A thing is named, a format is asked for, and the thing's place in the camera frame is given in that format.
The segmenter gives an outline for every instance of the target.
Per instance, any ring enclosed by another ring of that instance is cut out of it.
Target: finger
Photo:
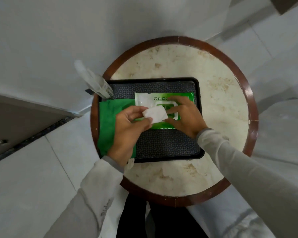
[[[139,113],[133,113],[133,114],[129,115],[128,120],[129,120],[130,122],[132,122],[132,121],[134,121],[135,119],[142,118],[142,117],[143,117],[142,112],[139,112]]]
[[[168,100],[173,100],[173,101],[176,101],[180,104],[189,104],[189,103],[191,103],[190,99],[187,96],[174,95],[174,96],[168,97]]]
[[[173,114],[173,113],[178,113],[181,109],[181,105],[179,106],[174,106],[172,108],[169,108],[166,112],[167,114]]]
[[[176,129],[180,130],[181,129],[181,122],[180,121],[176,121],[173,118],[167,118],[165,120],[166,123],[169,123],[171,125],[173,125]]]
[[[121,111],[120,113],[125,114],[126,116],[130,116],[133,113],[142,113],[146,109],[148,108],[143,106],[130,106],[124,109],[123,111]]]
[[[141,121],[134,123],[134,127],[137,131],[144,132],[151,128],[152,118],[145,118]]]

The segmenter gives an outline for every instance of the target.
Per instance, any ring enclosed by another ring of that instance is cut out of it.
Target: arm
[[[131,106],[116,115],[115,136],[108,156],[95,162],[81,188],[45,234],[45,238],[98,237],[115,191],[123,179],[123,167],[130,159],[140,134],[151,128],[151,118],[142,117],[145,107]]]
[[[172,99],[182,105],[169,112],[179,112],[181,120],[166,121],[197,139],[223,176],[275,236],[298,237],[298,188],[233,148],[220,133],[209,129],[199,110],[188,99]]]

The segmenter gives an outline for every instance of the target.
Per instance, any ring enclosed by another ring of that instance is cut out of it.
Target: round table
[[[194,77],[199,81],[203,118],[246,155],[252,154],[258,130],[253,92],[240,69],[210,44],[183,36],[140,43],[120,55],[104,79]],[[97,148],[98,96],[91,107],[91,132]],[[172,207],[204,202],[230,185],[210,156],[197,160],[135,163],[121,186],[134,195]]]

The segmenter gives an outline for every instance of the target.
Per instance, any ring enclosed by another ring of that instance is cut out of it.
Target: wet wipe package
[[[136,106],[144,106],[153,108],[162,106],[166,111],[172,107],[180,105],[176,101],[167,100],[170,96],[187,96],[191,101],[194,101],[194,93],[135,93]],[[181,117],[178,113],[168,114],[169,118],[180,120]],[[152,125],[152,129],[175,129],[173,125],[166,122],[159,122]]]

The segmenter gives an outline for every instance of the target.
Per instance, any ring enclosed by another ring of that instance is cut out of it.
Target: black pants
[[[116,238],[147,238],[145,230],[146,201],[129,194],[121,214]],[[156,238],[207,237],[200,225],[185,207],[169,207],[149,203],[155,223]]]

